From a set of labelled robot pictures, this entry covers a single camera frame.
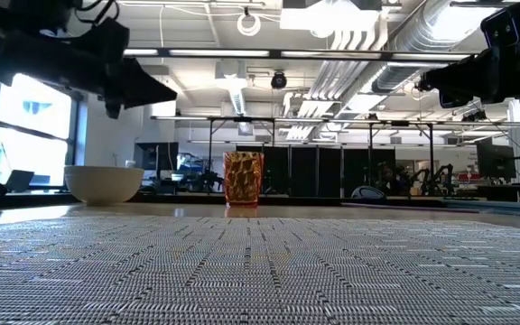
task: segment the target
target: table surface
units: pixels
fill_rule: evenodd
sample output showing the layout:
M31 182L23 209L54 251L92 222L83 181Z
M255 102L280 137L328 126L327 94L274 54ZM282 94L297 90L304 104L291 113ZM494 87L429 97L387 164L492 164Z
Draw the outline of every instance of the table surface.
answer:
M4 211L0 324L20 321L520 324L520 218L153 204Z

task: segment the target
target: orange glass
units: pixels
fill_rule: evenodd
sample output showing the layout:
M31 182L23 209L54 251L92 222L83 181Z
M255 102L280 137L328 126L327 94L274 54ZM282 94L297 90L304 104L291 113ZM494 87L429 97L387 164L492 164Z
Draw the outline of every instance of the orange glass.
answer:
M263 166L263 153L224 153L224 189L228 205L258 204Z

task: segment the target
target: ceiling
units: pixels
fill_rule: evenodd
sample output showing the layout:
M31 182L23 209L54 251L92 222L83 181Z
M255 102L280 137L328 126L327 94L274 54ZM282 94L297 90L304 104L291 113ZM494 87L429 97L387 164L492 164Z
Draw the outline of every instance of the ceiling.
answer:
M282 0L264 0L265 9L251 10L260 14L279 14ZM388 30L395 29L399 23L421 2L421 0L402 0L402 9L388 15ZM308 31L281 30L279 23L261 20L260 32L252 37L241 34L237 29L240 8L210 7L213 14L209 19L203 7L182 7L185 13L171 7L120 5L118 21L130 28L130 47L220 47L220 48L257 48L257 49L328 49L332 37L319 39ZM94 17L98 10L81 14L82 18ZM70 32L80 34L88 27L72 19ZM481 51L486 48L482 34L477 31L461 42L454 51ZM142 59L146 70L157 66L168 66L174 81L181 89L177 107L183 115L198 114L203 107L220 107L229 102L226 90L216 88L214 83L215 66L218 60L202 59ZM265 102L282 104L287 91L308 89L317 78L321 61L302 60L246 60L248 87L243 89L246 102ZM272 90L270 81L275 70L283 70L288 79L287 89ZM384 109L377 113L382 118L447 118L453 116L452 110L439 106L438 94L419 94L412 90L413 83L404 85L398 96L388 97L382 104ZM506 105L487 107L491 119L506 117Z

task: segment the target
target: camera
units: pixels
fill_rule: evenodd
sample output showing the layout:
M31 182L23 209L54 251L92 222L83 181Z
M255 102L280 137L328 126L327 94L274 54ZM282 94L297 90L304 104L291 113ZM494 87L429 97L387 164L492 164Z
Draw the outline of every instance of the camera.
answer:
M273 89L282 89L286 87L286 77L284 76L284 72L276 71L272 77L270 85L272 85Z

